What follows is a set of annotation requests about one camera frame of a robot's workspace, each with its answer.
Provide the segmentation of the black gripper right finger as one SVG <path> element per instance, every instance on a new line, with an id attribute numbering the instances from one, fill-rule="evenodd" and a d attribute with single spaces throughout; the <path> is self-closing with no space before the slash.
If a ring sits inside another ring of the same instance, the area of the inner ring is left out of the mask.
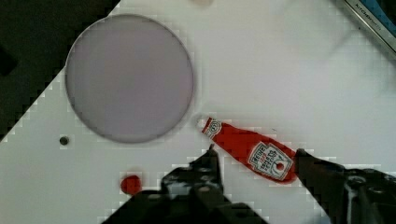
<path id="1" fill-rule="evenodd" d="M 343 215 L 345 183 L 349 170 L 337 163 L 314 157 L 299 148 L 294 156 L 295 174 L 327 215 Z"/>

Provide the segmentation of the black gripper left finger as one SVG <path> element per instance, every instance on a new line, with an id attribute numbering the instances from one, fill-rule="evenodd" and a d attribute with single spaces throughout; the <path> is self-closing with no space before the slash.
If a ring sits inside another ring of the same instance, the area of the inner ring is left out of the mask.
<path id="1" fill-rule="evenodd" d="M 161 193 L 171 199 L 187 196 L 194 188 L 210 187 L 223 191 L 219 168 L 219 154 L 211 144 L 209 149 L 187 167 L 177 167 L 161 181 Z"/>

